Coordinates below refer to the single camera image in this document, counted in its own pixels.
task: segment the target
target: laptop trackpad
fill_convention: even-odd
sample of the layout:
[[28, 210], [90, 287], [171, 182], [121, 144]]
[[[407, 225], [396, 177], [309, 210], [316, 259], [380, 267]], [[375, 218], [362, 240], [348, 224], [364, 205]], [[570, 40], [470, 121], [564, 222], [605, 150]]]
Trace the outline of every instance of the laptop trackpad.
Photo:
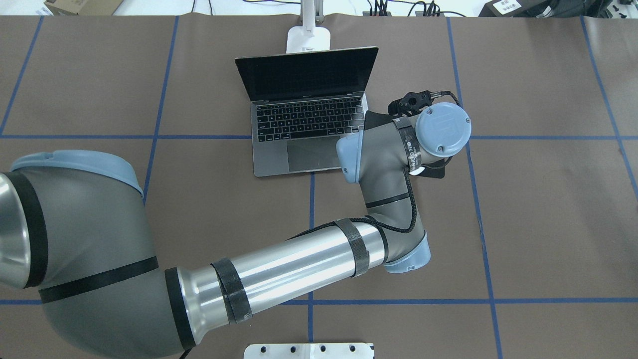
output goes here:
[[339, 167], [338, 140], [339, 136], [330, 136], [288, 141], [288, 170], [294, 172]]

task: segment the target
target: laptop keyboard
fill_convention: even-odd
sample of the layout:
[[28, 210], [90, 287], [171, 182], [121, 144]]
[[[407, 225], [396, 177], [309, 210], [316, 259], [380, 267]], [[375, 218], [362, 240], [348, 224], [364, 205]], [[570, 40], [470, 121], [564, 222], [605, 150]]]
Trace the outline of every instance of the laptop keyboard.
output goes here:
[[259, 142], [363, 131], [361, 98], [257, 106]]

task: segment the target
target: white sticker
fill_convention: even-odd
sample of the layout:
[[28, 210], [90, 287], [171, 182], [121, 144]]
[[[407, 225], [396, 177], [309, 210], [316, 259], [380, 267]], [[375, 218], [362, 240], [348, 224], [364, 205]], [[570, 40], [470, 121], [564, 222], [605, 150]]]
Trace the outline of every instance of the white sticker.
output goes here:
[[516, 0], [502, 0], [494, 3], [494, 7], [501, 13], [501, 15], [505, 15], [506, 13], [510, 13], [518, 8], [522, 8], [521, 4], [519, 4]]

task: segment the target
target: velcro strap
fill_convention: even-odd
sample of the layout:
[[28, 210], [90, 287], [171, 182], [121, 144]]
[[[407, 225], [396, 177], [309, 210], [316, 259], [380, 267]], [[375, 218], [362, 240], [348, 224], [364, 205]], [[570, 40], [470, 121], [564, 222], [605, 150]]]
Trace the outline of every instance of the velcro strap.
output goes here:
[[352, 249], [352, 254], [355, 257], [355, 273], [353, 277], [365, 274], [370, 268], [370, 252], [367, 251], [366, 244], [361, 238], [361, 233], [347, 218], [334, 221], [337, 227], [346, 235], [348, 243]]
[[409, 172], [412, 172], [421, 166], [421, 148], [417, 140], [417, 133], [407, 117], [401, 116], [393, 119], [392, 122], [403, 139], [403, 147], [408, 157], [408, 166], [410, 166]]
[[235, 265], [228, 258], [222, 258], [211, 266], [217, 271], [221, 294], [224, 296], [228, 321], [241, 323], [253, 317], [248, 296], [239, 278]]

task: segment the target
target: space bar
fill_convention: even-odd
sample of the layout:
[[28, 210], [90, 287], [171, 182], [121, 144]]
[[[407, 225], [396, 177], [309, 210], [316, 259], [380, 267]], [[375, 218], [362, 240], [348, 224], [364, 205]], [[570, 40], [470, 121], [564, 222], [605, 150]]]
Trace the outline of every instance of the space bar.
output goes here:
[[303, 137], [317, 137], [317, 136], [325, 136], [328, 134], [328, 130], [313, 130], [313, 131], [301, 131], [301, 132], [292, 132], [290, 134], [291, 139], [300, 139]]

